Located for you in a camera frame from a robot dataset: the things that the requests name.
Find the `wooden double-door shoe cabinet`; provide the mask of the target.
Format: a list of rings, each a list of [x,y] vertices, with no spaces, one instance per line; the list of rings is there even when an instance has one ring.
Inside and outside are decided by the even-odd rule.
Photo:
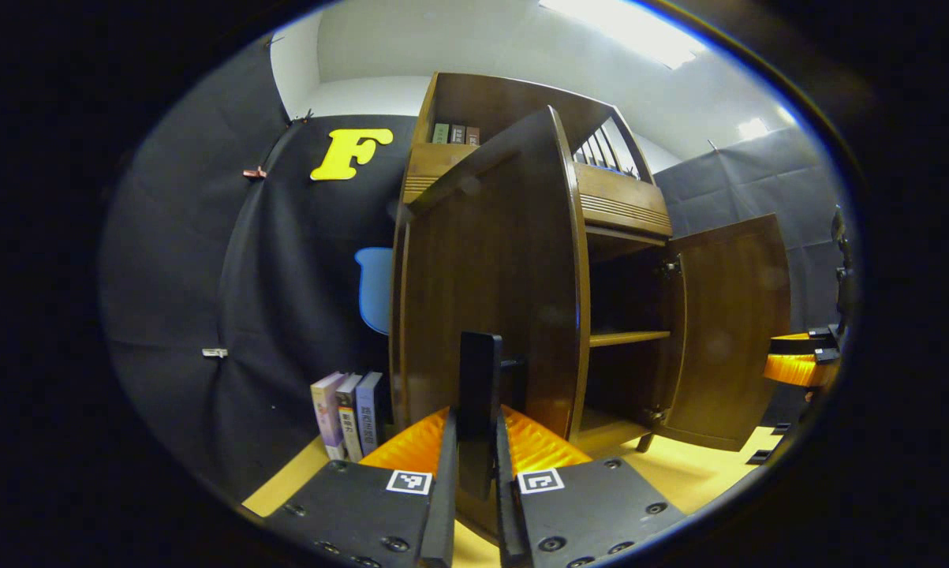
[[[629,135],[615,106],[527,80],[476,74],[433,75],[408,159],[414,144],[431,143],[437,122],[478,127],[482,145],[546,105],[560,115],[572,165],[578,159],[655,184],[639,144],[626,141],[625,151],[611,146],[614,139]],[[667,292],[661,281],[662,255],[670,238],[659,240],[651,234],[610,229],[586,220],[585,236],[589,352],[580,416],[566,439],[585,450],[641,443],[653,434],[660,417],[649,391],[657,378],[662,345],[671,334],[664,307]],[[503,379],[500,393],[504,403],[519,410],[525,400],[525,379],[520,371]]]

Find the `wooden shoe cabinet door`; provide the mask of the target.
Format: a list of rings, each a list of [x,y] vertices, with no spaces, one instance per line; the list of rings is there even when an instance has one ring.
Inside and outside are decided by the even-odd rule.
[[[589,352],[585,219],[558,111],[525,115],[398,209],[389,369],[408,427],[461,400],[464,331],[525,366],[522,413],[568,438]]]
[[[790,330],[790,273],[776,215],[669,242],[671,334],[662,345],[656,435],[740,450],[761,423],[775,384],[771,339]]]

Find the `blue chair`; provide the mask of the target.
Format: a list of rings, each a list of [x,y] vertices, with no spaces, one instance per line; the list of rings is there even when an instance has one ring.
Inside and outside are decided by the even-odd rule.
[[[360,269],[358,307],[363,323],[389,335],[391,283],[394,276],[392,251],[384,247],[360,248],[354,259]]]

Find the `black and white book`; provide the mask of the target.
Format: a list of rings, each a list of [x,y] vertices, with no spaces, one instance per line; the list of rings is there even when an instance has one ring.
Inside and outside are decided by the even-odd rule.
[[[338,424],[343,432],[346,456],[352,462],[358,462],[364,457],[356,413],[356,389],[362,379],[363,376],[360,373],[346,374],[334,392],[338,407]]]

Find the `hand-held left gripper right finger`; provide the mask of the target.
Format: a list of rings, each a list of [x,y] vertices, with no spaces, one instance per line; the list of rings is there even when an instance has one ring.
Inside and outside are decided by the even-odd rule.
[[[510,407],[496,457],[503,568],[616,568],[686,517],[626,460],[592,460]]]

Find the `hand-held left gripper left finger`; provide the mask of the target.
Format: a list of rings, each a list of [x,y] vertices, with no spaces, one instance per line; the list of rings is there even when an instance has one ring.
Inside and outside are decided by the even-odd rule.
[[[458,476],[455,409],[420,423],[435,472],[330,461],[263,525],[307,553],[307,568],[451,568]]]

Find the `blue book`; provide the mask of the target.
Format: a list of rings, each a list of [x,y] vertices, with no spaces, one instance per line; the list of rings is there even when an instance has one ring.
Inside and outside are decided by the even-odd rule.
[[[363,457],[383,441],[383,373],[369,372],[355,388],[357,427]]]

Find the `black door handle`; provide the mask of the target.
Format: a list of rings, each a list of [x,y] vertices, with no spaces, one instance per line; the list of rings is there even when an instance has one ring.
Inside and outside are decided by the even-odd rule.
[[[485,500],[495,478],[495,444],[502,375],[502,337],[463,331],[458,372],[458,482]]]

